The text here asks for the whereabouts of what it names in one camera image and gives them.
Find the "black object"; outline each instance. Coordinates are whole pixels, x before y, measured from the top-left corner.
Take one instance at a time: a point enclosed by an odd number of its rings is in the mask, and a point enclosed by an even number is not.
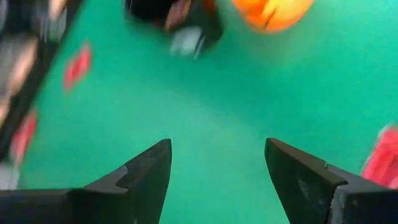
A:
[[[173,34],[172,51],[183,55],[196,57],[202,50],[214,46],[223,35],[214,0],[124,0],[124,8],[132,17]]]
[[[43,16],[46,12],[43,8],[47,5],[45,3],[47,0],[0,0],[0,25],[2,24],[0,41],[5,35],[21,33],[35,35],[39,39],[37,60],[20,92],[11,99],[7,118],[0,127],[0,160],[7,155],[12,135],[27,114],[30,104],[37,94],[58,48],[65,40],[83,1],[68,0],[59,20],[51,23],[46,19],[47,16]]]
[[[159,223],[171,162],[164,139],[82,189],[0,191],[0,222]]]
[[[289,222],[398,223],[398,190],[341,170],[276,139],[265,157]]]

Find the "red object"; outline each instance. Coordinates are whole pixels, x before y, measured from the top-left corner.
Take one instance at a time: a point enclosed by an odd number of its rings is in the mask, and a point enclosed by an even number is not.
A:
[[[84,77],[91,65],[91,49],[85,44],[77,58],[73,59],[65,72],[63,87],[69,90],[77,81]]]
[[[390,189],[398,189],[398,128],[384,130],[362,176]]]
[[[12,137],[11,156],[17,165],[22,163],[26,149],[36,130],[37,112],[32,111],[23,120],[21,126]]]

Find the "green floor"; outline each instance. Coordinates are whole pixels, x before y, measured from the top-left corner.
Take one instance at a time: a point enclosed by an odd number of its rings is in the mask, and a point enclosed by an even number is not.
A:
[[[37,99],[23,186],[83,186],[171,138],[162,224],[279,224],[267,137],[359,173],[398,118],[398,3],[318,0],[280,35],[251,32],[220,4],[222,40],[190,60],[124,21],[121,0],[87,0]],[[65,94],[63,69],[85,40],[93,69]]]

